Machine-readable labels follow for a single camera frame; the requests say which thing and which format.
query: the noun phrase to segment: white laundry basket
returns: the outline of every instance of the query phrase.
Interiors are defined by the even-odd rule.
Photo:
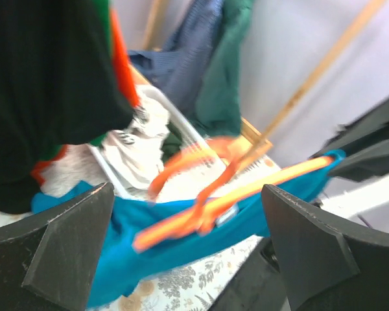
[[[164,108],[170,113],[170,121],[181,132],[183,137],[184,146],[192,146],[196,144],[198,147],[194,148],[209,148],[204,138],[193,128],[189,121],[174,107],[174,105],[167,99],[167,97],[157,88],[147,85],[139,86],[139,88],[145,92],[147,96],[160,102]],[[133,189],[129,186],[129,183],[118,175],[111,167],[111,165],[105,160],[100,148],[89,146],[95,159],[102,167],[103,171],[107,175],[108,179],[113,183],[117,195],[123,198],[132,198],[135,200],[147,199],[147,192],[143,190]],[[216,158],[214,161],[204,162],[203,165],[198,165],[189,170],[180,172],[176,176],[172,177],[165,184],[158,201],[167,202],[171,200],[187,200],[193,199],[196,195],[212,181],[214,181],[225,169],[225,164],[221,159]],[[250,166],[250,169],[245,170],[240,176],[234,178],[228,185],[222,187],[217,191],[215,196],[221,196],[228,193],[232,189],[236,189],[240,185],[253,182],[256,179],[262,178],[268,175],[268,167],[264,163],[264,158],[256,161]],[[276,172],[279,170],[277,166],[271,168]]]

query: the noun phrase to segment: orange clothes hanger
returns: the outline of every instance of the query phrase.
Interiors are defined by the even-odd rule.
[[[179,163],[179,161],[193,165],[199,159],[204,160],[204,155],[210,156],[210,158],[212,158],[213,155],[211,154],[211,151],[209,151],[208,153],[207,151],[205,152],[205,150],[189,152],[188,157],[181,157],[180,160],[176,160],[174,163],[172,163],[172,166],[176,165],[187,167],[184,164]],[[234,190],[221,198],[209,200],[202,207],[201,213],[198,212],[198,203],[196,203],[190,209],[171,216],[138,233],[134,238],[133,247],[136,251],[144,251],[168,238],[181,238],[183,236],[190,235],[191,233],[194,233],[196,231],[203,235],[207,234],[213,229],[215,221],[218,217],[222,216],[230,207],[232,207],[238,201],[258,193],[262,189],[264,184],[270,183],[273,185],[279,185],[280,183],[286,182],[290,179],[296,178],[308,172],[312,172],[326,167],[330,165],[333,161],[334,159],[332,157],[319,157],[306,162],[302,162],[292,167],[284,168],[283,170],[275,174],[272,174],[263,179],[250,183],[249,185]],[[161,183],[163,182],[163,178],[159,178],[156,183],[157,182],[159,182],[159,184],[161,185]]]
[[[121,25],[115,10],[112,8],[110,10],[110,19],[113,41],[112,62],[117,77],[118,87],[121,93],[130,102],[131,107],[135,108],[139,105],[139,98],[130,68],[130,59],[127,55],[127,48],[121,33]]]

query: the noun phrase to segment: hanging clothes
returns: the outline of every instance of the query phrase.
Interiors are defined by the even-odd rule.
[[[331,152],[342,159],[344,153]],[[280,185],[282,189],[307,202],[319,195],[329,181],[327,173],[341,160],[328,167],[292,179]],[[80,182],[61,198],[37,194],[32,201],[34,213],[66,202],[92,187]],[[252,235],[269,236],[260,194],[238,202],[239,212],[210,234],[191,234],[185,238],[164,241],[156,247],[136,253],[132,242],[136,233],[182,210],[194,200],[149,203],[116,198],[113,214],[89,297],[89,307],[102,306],[121,295],[129,296],[141,279],[222,251]]]
[[[132,117],[93,2],[0,2],[0,211],[30,210],[39,190],[30,172],[55,146],[88,143]]]
[[[225,0],[217,45],[189,118],[201,135],[239,136],[241,44],[250,27],[254,0]]]
[[[110,21],[110,0],[92,0],[97,12],[99,19],[101,20],[102,27],[104,29],[105,37],[107,40],[108,48],[112,52],[112,28]]]
[[[224,0],[194,0],[177,31],[160,52],[128,51],[131,62],[186,116],[195,111],[209,64]]]
[[[203,136],[241,133],[240,54],[253,2],[195,0],[162,51],[129,51],[135,67]]]

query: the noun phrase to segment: clothes hanger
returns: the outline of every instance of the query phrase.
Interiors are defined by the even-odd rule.
[[[260,138],[254,142],[248,151],[242,154],[236,149],[225,149],[225,140],[220,137],[216,140],[212,139],[208,141],[208,144],[211,147],[210,150],[203,149],[197,152],[188,152],[186,154],[181,153],[176,158],[172,159],[172,161],[166,165],[165,170],[152,182],[149,188],[150,197],[156,198],[165,182],[179,170],[198,164],[199,162],[205,161],[205,159],[212,160],[213,151],[216,152],[219,157],[229,158],[227,160],[230,160],[230,163],[226,167],[226,170],[214,182],[199,193],[196,197],[196,203],[190,209],[140,232],[134,240],[135,249],[143,251],[156,245],[157,243],[160,243],[166,238],[182,237],[195,231],[205,234],[211,230],[217,217],[226,212],[234,203],[244,198],[244,195],[251,195],[259,192],[263,184],[272,183],[277,185],[330,164],[332,162],[330,157],[321,157],[309,160],[300,163],[297,166],[285,168],[280,173],[276,173],[262,179],[259,181],[260,183],[252,183],[248,186],[237,189],[227,196],[220,198],[220,200],[214,199],[211,202],[206,203],[209,197],[219,187],[229,182],[242,166],[248,166],[258,157],[262,156],[258,153],[258,150],[267,142],[268,136],[292,111],[292,109],[295,108],[308,90],[317,83],[320,77],[327,71],[338,56],[341,55],[341,52],[349,45],[349,43],[364,28],[364,26],[367,25],[370,19],[385,4],[385,2],[386,0],[371,0],[364,7],[362,12],[355,18],[341,38],[335,43],[333,48],[325,55],[316,69],[309,75],[308,79],[306,79],[297,92],[295,92],[281,112],[277,115],[277,117],[275,117],[270,126],[260,135]],[[316,160],[323,161],[323,166],[319,167],[315,165],[315,162],[313,161]]]
[[[134,238],[133,247],[136,251],[144,251],[168,238],[181,238],[198,231],[201,235],[208,234],[215,226],[216,219],[240,200],[257,194],[265,184],[279,185],[309,172],[330,165],[334,157],[323,156],[283,170],[254,181],[248,185],[231,191],[229,194],[209,200],[202,214],[193,218],[193,209],[187,209],[141,231]]]

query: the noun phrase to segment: wooden stick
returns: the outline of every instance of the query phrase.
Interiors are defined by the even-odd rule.
[[[285,117],[294,109],[298,102],[308,93],[310,88],[319,81],[321,76],[330,68],[333,62],[341,55],[343,50],[349,43],[361,32],[361,30],[369,23],[372,17],[381,9],[386,0],[370,0],[370,2],[363,8],[362,12],[353,20],[352,24],[346,29],[343,35],[333,45],[331,50],[324,56],[323,60],[317,65],[316,69],[309,75],[306,81],[295,92],[283,109],[278,113],[270,125],[261,133],[259,139],[241,158],[241,161],[249,163],[255,161],[262,154],[257,151],[270,134],[281,124]]]
[[[154,48],[154,39],[162,27],[170,0],[154,0],[148,15],[147,27],[143,40],[143,50]]]

